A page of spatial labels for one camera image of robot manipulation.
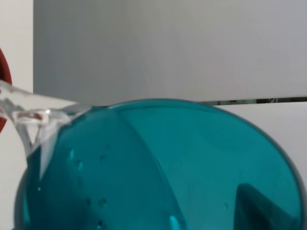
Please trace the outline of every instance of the teal glass bowl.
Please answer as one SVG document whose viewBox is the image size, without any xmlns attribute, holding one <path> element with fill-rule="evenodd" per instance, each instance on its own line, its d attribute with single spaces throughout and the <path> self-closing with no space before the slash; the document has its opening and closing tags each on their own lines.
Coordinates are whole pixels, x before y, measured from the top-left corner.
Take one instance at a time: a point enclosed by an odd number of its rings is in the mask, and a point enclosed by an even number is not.
<svg viewBox="0 0 307 230">
<path fill-rule="evenodd" d="M 52 159 L 41 175 L 42 151 Z M 305 191 L 251 123 L 179 100 L 93 107 L 28 157 L 16 230 L 304 230 Z"/>
</svg>

